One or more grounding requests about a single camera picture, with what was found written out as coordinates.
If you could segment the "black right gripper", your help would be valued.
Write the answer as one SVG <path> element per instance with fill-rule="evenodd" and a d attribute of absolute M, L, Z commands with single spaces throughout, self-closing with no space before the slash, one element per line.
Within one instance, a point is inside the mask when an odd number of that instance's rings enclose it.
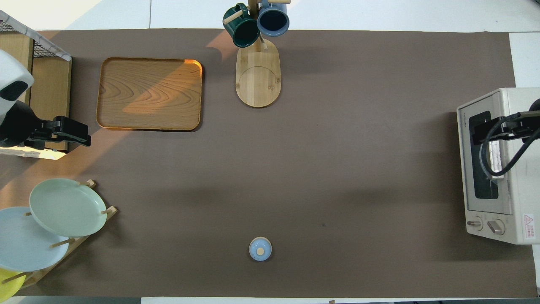
<path fill-rule="evenodd" d="M 540 99 L 536 99 L 529 108 L 529 111 L 540 111 Z M 483 122 L 474 127 L 473 142 L 475 145 L 482 144 L 486 141 L 486 137 L 491 129 L 494 129 L 489 141 L 495 140 L 519 140 L 525 142 L 525 138 L 529 137 L 529 129 L 532 131 L 529 139 L 536 140 L 539 138 L 540 118 L 539 113 L 528 119 L 528 126 L 521 121 L 521 114 L 513 114 L 509 116 L 500 116 L 495 119 Z"/>

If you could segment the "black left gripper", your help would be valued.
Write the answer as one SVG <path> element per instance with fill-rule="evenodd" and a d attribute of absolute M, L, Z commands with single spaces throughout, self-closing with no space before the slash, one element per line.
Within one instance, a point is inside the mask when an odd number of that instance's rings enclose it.
<path fill-rule="evenodd" d="M 86 124 L 66 116 L 56 116 L 50 122 L 52 134 L 43 128 L 44 120 L 39 119 L 27 104 L 16 101 L 6 112 L 0 126 L 0 146 L 29 147 L 45 150 L 46 143 L 67 142 L 81 146 L 91 146 L 91 135 Z"/>

